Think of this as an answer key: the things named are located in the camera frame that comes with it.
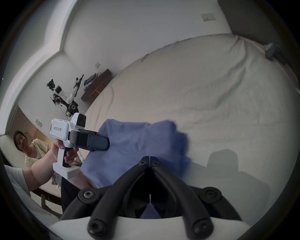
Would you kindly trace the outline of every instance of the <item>cable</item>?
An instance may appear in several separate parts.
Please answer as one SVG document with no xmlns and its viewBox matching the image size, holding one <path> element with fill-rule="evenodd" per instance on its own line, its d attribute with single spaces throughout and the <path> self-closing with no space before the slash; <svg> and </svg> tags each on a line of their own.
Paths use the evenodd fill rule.
<svg viewBox="0 0 300 240">
<path fill-rule="evenodd" d="M 64 114 L 64 112 L 62 111 L 62 108 L 58 105 L 58 107 L 59 107 L 59 109 L 61 110 L 61 112 L 62 112 L 62 114 L 66 117 L 66 119 L 68 120 L 68 121 L 70 121 L 69 119 L 68 119 L 68 117 Z"/>
</svg>

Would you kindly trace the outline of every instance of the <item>human arm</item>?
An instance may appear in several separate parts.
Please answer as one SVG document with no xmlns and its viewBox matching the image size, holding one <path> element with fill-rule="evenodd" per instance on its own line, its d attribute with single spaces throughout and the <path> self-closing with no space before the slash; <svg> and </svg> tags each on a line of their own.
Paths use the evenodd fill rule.
<svg viewBox="0 0 300 240">
<path fill-rule="evenodd" d="M 61 140 L 55 139 L 52 143 L 51 150 L 46 153 L 46 155 L 39 161 L 36 161 L 30 169 L 23 170 L 23 175 L 29 191 L 39 188 L 41 185 L 45 184 L 52 177 L 53 163 L 57 162 L 58 149 L 64 148 Z M 72 150 L 67 152 L 64 160 L 66 163 L 70 164 L 77 157 L 78 147 L 74 147 Z M 74 186 L 79 189 L 91 187 L 87 178 L 80 172 L 79 175 L 68 179 Z"/>
</svg>

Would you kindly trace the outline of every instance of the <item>blue cloth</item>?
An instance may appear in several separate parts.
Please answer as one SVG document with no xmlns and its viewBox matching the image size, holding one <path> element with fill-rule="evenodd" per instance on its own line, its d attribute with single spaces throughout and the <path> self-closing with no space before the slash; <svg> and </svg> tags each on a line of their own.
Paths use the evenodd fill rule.
<svg viewBox="0 0 300 240">
<path fill-rule="evenodd" d="M 96 77 L 96 73 L 94 75 L 90 76 L 87 80 L 85 80 L 83 82 L 83 85 L 84 86 L 87 85 L 89 82 L 91 82 L 92 80 L 94 80 L 95 77 Z"/>
<path fill-rule="evenodd" d="M 99 134 L 109 138 L 109 149 L 90 152 L 80 168 L 96 188 L 112 185 L 144 156 L 159 158 L 179 177 L 190 163 L 185 156 L 187 135 L 178 132 L 171 121 L 149 124 L 107 119 Z"/>
</svg>

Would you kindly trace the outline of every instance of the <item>dark wooden cabinet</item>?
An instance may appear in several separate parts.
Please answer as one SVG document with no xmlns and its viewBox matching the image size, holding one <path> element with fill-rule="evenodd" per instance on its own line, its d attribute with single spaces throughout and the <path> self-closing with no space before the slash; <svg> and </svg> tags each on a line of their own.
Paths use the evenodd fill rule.
<svg viewBox="0 0 300 240">
<path fill-rule="evenodd" d="M 95 77 L 93 83 L 88 87 L 81 97 L 81 100 L 92 104 L 96 97 L 103 91 L 103 89 L 112 80 L 113 75 L 107 69 L 99 77 Z"/>
</svg>

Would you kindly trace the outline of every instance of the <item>woman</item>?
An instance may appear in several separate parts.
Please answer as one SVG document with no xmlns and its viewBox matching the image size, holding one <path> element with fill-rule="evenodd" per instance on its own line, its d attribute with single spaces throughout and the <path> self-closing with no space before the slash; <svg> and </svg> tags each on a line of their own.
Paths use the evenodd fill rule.
<svg viewBox="0 0 300 240">
<path fill-rule="evenodd" d="M 13 141 L 16 148 L 26 154 L 25 165 L 27 168 L 31 168 L 37 160 L 40 160 L 48 152 L 48 143 L 34 139 L 29 145 L 26 136 L 21 131 L 15 132 Z"/>
<path fill-rule="evenodd" d="M 49 215 L 49 213 L 38 206 L 31 198 L 30 191 L 39 188 L 49 181 L 51 176 L 54 174 L 53 163 L 57 162 L 58 150 L 64 149 L 63 142 L 61 140 L 55 139 L 52 143 L 51 149 L 46 153 L 46 155 L 39 161 L 36 161 L 31 168 L 22 170 L 21 168 L 14 168 L 10 166 L 4 166 L 8 174 L 10 181 L 13 184 L 14 189 L 28 207 L 28 209 L 35 215 L 39 220 L 42 220 L 47 226 L 52 225 L 58 221 L 58 218 Z M 78 156 L 78 147 L 67 152 L 64 157 L 64 161 L 67 164 L 72 164 L 75 158 Z M 69 195 L 69 189 L 75 188 L 75 193 L 72 192 Z M 62 188 L 61 188 L 61 202 L 63 211 L 72 202 L 72 200 L 78 195 L 80 189 L 91 188 L 92 185 L 89 180 L 79 172 L 75 177 L 68 180 L 62 178 Z"/>
</svg>

